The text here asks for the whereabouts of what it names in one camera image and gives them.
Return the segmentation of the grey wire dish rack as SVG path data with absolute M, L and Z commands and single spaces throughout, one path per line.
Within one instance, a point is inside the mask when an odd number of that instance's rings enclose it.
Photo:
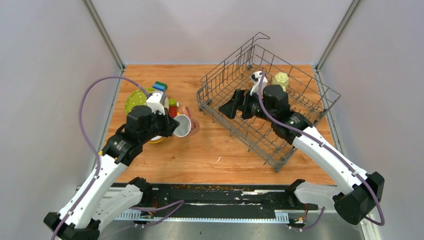
M 295 153 L 293 128 L 329 118 L 340 94 L 310 67 L 292 65 L 260 45 L 258 32 L 204 75 L 198 107 L 276 172 Z

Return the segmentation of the pale yellow mug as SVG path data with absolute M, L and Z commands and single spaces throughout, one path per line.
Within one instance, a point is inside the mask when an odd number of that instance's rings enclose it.
M 279 85 L 282 87 L 284 92 L 287 92 L 287 87 L 289 85 L 289 75 L 285 72 L 278 72 L 272 79 L 273 85 Z

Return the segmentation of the white bowl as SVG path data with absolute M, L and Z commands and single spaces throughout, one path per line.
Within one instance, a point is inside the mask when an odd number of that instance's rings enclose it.
M 149 141 L 150 141 L 150 142 L 155 143 L 155 142 L 160 142 L 160 141 L 162 141 L 164 138 L 165 138 L 164 136 L 160 136 L 160 135 L 158 135 L 158 136 L 153 137 L 153 138 L 152 138 L 152 139 L 150 139 Z

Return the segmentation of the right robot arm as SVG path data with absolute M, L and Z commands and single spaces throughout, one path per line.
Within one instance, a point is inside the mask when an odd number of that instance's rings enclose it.
M 285 195 L 290 208 L 311 203 L 334 209 L 352 225 L 363 219 L 385 225 L 380 205 L 384 177 L 377 171 L 368 173 L 328 143 L 306 117 L 291 110 L 289 96 L 280 85 L 267 85 L 261 92 L 237 89 L 218 110 L 229 119 L 240 112 L 244 120 L 256 117 L 270 122 L 279 138 L 309 156 L 335 182 L 335 186 L 327 186 L 300 180 Z

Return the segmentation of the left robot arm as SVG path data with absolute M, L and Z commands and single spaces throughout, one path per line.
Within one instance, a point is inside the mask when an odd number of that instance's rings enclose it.
M 172 136 L 179 126 L 166 109 L 135 106 L 126 116 L 126 123 L 97 154 L 95 168 L 74 197 L 59 212 L 49 212 L 44 218 L 53 232 L 51 238 L 97 240 L 105 227 L 130 207 L 149 206 L 153 193 L 141 177 L 131 180 L 108 201 L 101 200 L 116 178 L 142 153 L 144 144 L 157 136 Z

